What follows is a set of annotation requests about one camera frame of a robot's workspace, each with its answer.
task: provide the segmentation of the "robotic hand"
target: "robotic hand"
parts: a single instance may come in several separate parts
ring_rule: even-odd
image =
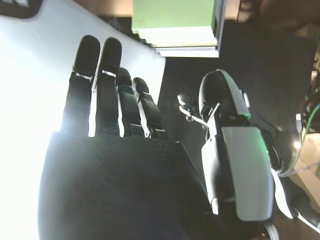
[[[319,231],[319,213],[310,207],[302,189],[289,178],[279,179],[273,169],[279,164],[270,160],[259,129],[249,124],[248,97],[225,71],[210,72],[203,78],[198,113],[192,101],[181,94],[177,98],[182,113],[207,126],[202,165],[214,213],[219,214],[219,205],[234,201],[241,221],[268,220],[275,196],[279,209],[288,218],[308,219],[308,225]]]

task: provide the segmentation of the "green cable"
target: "green cable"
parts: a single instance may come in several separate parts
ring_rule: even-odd
[[[303,135],[303,138],[302,138],[302,141],[301,141],[301,144],[300,144],[300,149],[302,149],[304,143],[305,143],[305,140],[306,140],[306,137],[307,137],[307,134],[309,132],[309,128],[311,126],[311,121],[312,119],[314,118],[316,112],[320,109],[320,104],[318,104],[312,111],[309,119],[308,119],[308,123],[306,124],[306,128],[305,128],[305,133]],[[294,157],[291,159],[291,161],[289,162],[289,166],[292,164],[292,162],[294,161]]]

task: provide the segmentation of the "black floor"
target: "black floor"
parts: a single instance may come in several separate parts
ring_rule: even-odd
[[[298,137],[295,114],[309,87],[314,54],[315,46],[306,39],[226,22],[220,58],[167,58],[158,101],[164,127],[172,141],[183,143],[202,180],[205,131],[200,124],[186,121],[179,111],[177,95],[198,99],[204,75],[226,70],[248,93],[254,109],[278,128],[276,146],[288,162],[293,140]],[[268,129],[253,112],[251,115],[252,123]]]

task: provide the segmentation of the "black cable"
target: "black cable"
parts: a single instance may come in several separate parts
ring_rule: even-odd
[[[278,138],[278,134],[279,134],[278,129],[277,129],[271,122],[267,121],[263,116],[261,116],[252,106],[250,106],[250,108],[254,111],[254,113],[255,113],[263,122],[265,122],[265,123],[268,124],[271,128],[274,129],[275,134],[274,134],[273,143],[275,143],[276,140],[277,140],[277,138]]]

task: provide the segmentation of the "stack of books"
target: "stack of books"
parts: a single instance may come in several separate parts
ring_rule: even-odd
[[[226,0],[134,0],[132,32],[164,57],[219,57]]]

